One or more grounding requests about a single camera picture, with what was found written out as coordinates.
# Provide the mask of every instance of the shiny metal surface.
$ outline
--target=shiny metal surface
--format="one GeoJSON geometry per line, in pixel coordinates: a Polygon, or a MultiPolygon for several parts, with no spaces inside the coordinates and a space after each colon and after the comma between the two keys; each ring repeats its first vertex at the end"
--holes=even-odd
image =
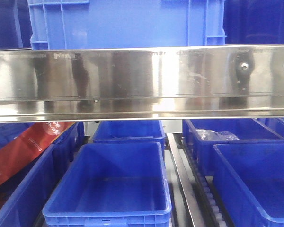
{"type": "Polygon", "coordinates": [[[0,51],[0,122],[284,116],[284,46],[0,51]]]}
{"type": "Polygon", "coordinates": [[[172,133],[167,133],[171,156],[177,172],[179,184],[184,198],[184,205],[189,215],[190,226],[193,227],[206,227],[202,212],[199,208],[197,197],[192,188],[191,182],[188,178],[185,166],[180,156],[176,140],[172,133]]]}

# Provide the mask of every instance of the blue crate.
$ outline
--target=blue crate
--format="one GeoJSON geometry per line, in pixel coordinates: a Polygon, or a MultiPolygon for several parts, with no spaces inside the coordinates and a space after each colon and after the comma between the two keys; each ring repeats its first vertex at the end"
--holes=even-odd
{"type": "Polygon", "coordinates": [[[236,227],[284,227],[284,143],[215,145],[216,187],[236,227]]]}
{"type": "Polygon", "coordinates": [[[0,49],[30,48],[27,0],[0,0],[0,49]]]}
{"type": "Polygon", "coordinates": [[[84,145],[43,209],[49,227],[168,227],[170,213],[156,142],[84,145]]]}
{"type": "Polygon", "coordinates": [[[284,44],[284,0],[227,0],[227,44],[284,44]]]}
{"type": "Polygon", "coordinates": [[[32,48],[223,45],[225,0],[28,0],[32,48]]]}
{"type": "Polygon", "coordinates": [[[35,165],[34,161],[0,187],[0,193],[5,193],[7,197],[0,210],[0,227],[33,225],[59,181],[55,172],[53,152],[54,145],[51,145],[35,165]]]}
{"type": "Polygon", "coordinates": [[[103,121],[92,140],[94,143],[159,142],[163,152],[165,149],[162,122],[155,120],[103,121]]]}
{"type": "Polygon", "coordinates": [[[261,118],[258,120],[284,137],[284,118],[261,118]]]}
{"type": "Polygon", "coordinates": [[[65,131],[44,153],[0,186],[6,203],[0,227],[31,227],[52,190],[66,172],[70,155],[82,145],[83,123],[65,131]]]}
{"type": "Polygon", "coordinates": [[[196,159],[201,172],[212,176],[214,171],[213,145],[221,143],[281,142],[284,138],[256,119],[194,119],[183,120],[183,135],[190,145],[193,159],[196,159]],[[229,131],[239,140],[202,140],[196,129],[229,131]]]}

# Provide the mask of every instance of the clear plastic bag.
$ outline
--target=clear plastic bag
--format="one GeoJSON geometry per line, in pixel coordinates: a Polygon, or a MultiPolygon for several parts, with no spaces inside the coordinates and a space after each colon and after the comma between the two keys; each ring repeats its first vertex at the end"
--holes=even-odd
{"type": "Polygon", "coordinates": [[[213,130],[196,129],[202,140],[239,140],[239,138],[230,131],[216,132],[213,130]]]}

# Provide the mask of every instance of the screw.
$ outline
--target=screw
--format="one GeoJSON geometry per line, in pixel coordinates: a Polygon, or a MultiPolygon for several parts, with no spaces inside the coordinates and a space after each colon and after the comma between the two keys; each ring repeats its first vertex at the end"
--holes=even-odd
{"type": "Polygon", "coordinates": [[[248,65],[246,62],[244,62],[244,63],[241,64],[241,69],[242,69],[243,71],[248,70],[248,68],[249,68],[249,65],[248,65]]]}

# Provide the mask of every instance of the red bag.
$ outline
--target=red bag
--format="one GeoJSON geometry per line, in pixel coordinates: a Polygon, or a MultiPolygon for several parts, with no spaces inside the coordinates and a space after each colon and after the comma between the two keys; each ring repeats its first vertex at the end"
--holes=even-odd
{"type": "Polygon", "coordinates": [[[35,123],[0,150],[0,185],[37,158],[74,122],[35,123]]]}

